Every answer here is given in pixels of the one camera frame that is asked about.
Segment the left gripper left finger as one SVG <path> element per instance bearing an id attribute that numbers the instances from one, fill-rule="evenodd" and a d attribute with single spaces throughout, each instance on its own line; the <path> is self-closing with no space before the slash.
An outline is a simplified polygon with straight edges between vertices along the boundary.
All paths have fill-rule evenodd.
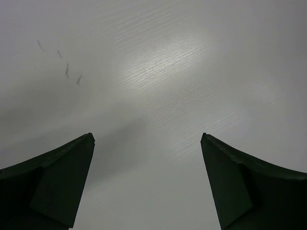
<path id="1" fill-rule="evenodd" d="M 87 133 L 54 150 L 1 169 L 0 228 L 73 228 L 94 146 L 92 133 Z"/>

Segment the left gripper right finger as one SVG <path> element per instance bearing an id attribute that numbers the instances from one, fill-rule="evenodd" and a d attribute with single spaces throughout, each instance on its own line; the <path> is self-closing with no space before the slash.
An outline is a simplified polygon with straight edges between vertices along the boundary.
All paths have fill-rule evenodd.
<path id="1" fill-rule="evenodd" d="M 263 161 L 206 133 L 201 150 L 221 229 L 306 229 L 304 172 Z"/>

